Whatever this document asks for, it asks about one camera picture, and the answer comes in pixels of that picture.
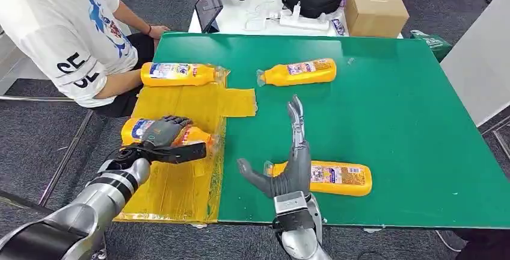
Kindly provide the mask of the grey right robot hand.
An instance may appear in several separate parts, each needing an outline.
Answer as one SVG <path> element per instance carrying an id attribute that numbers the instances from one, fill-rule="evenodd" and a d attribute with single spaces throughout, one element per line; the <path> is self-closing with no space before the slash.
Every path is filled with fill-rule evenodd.
<path id="1" fill-rule="evenodd" d="M 251 164 L 244 158 L 236 161 L 240 174 L 269 198 L 295 191 L 302 191 L 305 196 L 310 193 L 310 148 L 305 138 L 303 105 L 297 95 L 293 95 L 287 103 L 287 111 L 290 118 L 292 141 L 289 159 L 280 174 L 269 177 L 254 171 Z"/>

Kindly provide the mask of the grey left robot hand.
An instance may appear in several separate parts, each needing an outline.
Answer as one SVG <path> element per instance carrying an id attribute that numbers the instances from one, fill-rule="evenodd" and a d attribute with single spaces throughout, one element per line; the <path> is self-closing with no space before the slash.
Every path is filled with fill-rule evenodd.
<path id="1" fill-rule="evenodd" d="M 181 164 L 203 159 L 207 155 L 206 143 L 174 143 L 191 124 L 191 119 L 179 116 L 165 116 L 156 120 L 143 133 L 137 150 L 150 162 Z"/>

